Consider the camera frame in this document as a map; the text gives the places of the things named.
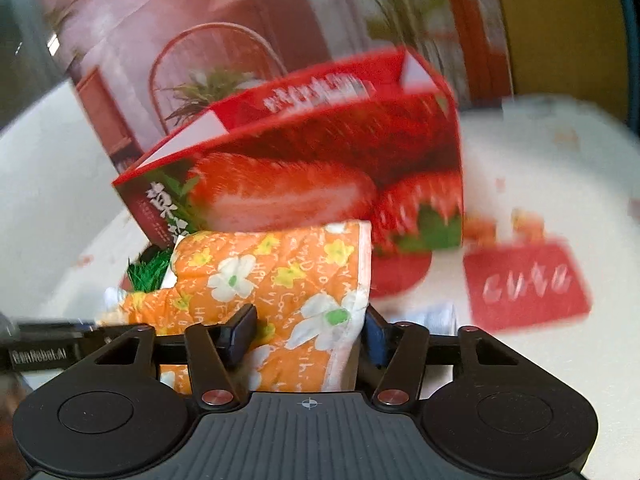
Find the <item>printed room scene backdrop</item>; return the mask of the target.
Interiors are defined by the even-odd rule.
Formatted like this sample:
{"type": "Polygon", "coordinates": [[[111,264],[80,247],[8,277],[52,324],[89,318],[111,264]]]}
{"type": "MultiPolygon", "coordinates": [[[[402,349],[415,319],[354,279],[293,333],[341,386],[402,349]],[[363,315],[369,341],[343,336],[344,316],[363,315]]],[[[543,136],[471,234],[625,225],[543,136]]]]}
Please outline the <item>printed room scene backdrop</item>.
{"type": "Polygon", "coordinates": [[[42,0],[104,148],[172,126],[174,88],[223,70],[269,79],[387,46],[420,52],[464,106],[510,96],[500,0],[42,0]]]}

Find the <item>orange floral cloth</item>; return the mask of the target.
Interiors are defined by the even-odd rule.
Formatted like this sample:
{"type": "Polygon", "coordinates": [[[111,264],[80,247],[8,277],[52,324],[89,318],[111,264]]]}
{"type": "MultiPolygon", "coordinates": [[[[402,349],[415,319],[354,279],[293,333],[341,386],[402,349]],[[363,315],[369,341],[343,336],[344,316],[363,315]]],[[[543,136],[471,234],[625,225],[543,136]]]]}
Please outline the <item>orange floral cloth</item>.
{"type": "Polygon", "coordinates": [[[371,227],[349,221],[268,233],[197,232],[171,254],[171,285],[130,292],[102,325],[146,323],[157,335],[224,324],[254,304],[257,332],[231,377],[248,391],[354,388],[369,303],[371,227]]]}

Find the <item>red strawberry cardboard box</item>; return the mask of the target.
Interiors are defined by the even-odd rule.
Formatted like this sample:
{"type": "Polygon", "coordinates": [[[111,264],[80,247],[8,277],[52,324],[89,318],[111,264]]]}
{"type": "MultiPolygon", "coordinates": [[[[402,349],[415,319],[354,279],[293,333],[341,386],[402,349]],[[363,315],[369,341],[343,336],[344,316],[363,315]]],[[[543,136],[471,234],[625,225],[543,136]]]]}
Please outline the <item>red strawberry cardboard box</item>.
{"type": "Polygon", "coordinates": [[[157,245],[367,220],[379,255],[456,247],[456,98],[408,48],[311,66],[210,104],[114,187],[157,245]]]}

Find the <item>green tassel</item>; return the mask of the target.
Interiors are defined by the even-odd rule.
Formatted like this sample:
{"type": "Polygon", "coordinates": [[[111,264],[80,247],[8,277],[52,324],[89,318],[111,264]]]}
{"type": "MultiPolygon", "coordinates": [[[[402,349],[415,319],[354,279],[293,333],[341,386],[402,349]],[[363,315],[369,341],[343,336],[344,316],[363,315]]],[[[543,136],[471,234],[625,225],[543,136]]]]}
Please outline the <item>green tassel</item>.
{"type": "Polygon", "coordinates": [[[172,248],[151,245],[129,261],[126,270],[126,284],[130,292],[155,292],[160,289],[170,266],[172,248]]]}

